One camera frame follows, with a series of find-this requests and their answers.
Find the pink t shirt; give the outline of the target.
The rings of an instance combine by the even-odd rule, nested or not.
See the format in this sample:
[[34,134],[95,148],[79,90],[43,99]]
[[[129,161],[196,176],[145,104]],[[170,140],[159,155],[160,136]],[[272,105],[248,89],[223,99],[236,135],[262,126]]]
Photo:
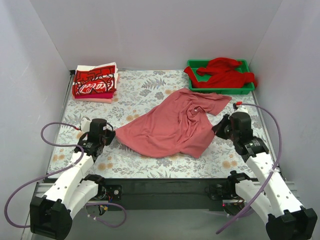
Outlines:
[[199,158],[215,137],[207,114],[217,116],[231,100],[227,95],[182,88],[148,113],[116,129],[115,135],[120,143],[146,157],[182,153]]

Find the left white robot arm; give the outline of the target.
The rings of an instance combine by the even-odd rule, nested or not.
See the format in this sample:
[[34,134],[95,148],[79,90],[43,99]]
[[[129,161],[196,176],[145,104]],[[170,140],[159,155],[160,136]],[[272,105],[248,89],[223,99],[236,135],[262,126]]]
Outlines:
[[116,133],[105,119],[84,117],[80,124],[83,135],[71,156],[68,170],[41,197],[30,203],[30,230],[54,240],[64,240],[73,218],[91,199],[106,196],[105,178],[87,174],[105,146],[111,144]]

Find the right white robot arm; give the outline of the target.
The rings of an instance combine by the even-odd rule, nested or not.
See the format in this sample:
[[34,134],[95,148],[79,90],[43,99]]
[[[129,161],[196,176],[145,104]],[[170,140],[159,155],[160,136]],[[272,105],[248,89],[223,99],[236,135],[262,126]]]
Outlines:
[[212,127],[219,138],[232,141],[235,151],[253,171],[261,187],[244,173],[231,173],[226,186],[232,199],[241,197],[262,219],[271,240],[309,240],[318,216],[305,208],[289,189],[275,165],[264,141],[253,135],[250,115],[236,110],[224,115]]

